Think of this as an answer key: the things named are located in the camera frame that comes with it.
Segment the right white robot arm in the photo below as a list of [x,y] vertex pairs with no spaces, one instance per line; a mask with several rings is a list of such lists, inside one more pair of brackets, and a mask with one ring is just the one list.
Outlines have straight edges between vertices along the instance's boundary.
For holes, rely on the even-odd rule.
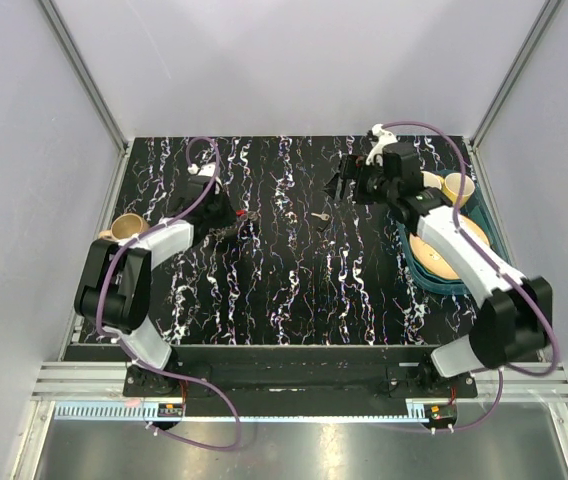
[[475,300],[479,311],[471,331],[435,348],[418,371],[427,395],[444,394],[463,373],[505,367],[556,344],[550,284],[506,263],[464,224],[441,190],[425,186],[409,145],[378,144],[366,156],[343,156],[324,190],[337,200],[350,191],[356,204],[387,206],[396,222],[450,265]]

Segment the red grey key holder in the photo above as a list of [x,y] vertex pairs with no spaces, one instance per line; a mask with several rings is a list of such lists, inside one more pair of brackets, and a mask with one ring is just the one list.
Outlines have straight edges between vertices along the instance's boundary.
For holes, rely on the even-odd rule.
[[236,217],[239,222],[254,222],[259,218],[259,213],[256,211],[238,210]]

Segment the small silver key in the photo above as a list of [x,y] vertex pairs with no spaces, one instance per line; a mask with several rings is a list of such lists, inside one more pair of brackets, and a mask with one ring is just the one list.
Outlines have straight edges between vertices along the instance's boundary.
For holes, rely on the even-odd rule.
[[312,216],[318,218],[319,220],[323,221],[323,222],[327,222],[330,220],[330,216],[326,213],[312,213]]

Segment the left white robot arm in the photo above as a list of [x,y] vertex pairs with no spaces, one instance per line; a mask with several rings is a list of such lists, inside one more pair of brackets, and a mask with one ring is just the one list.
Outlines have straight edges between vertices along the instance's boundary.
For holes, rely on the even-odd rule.
[[179,386],[173,348],[162,339],[148,313],[152,271],[190,250],[212,230],[235,224],[236,210],[221,182],[196,175],[180,197],[177,215],[121,241],[92,242],[75,294],[74,310],[102,334],[113,335],[132,359],[147,369],[145,384],[160,396]]

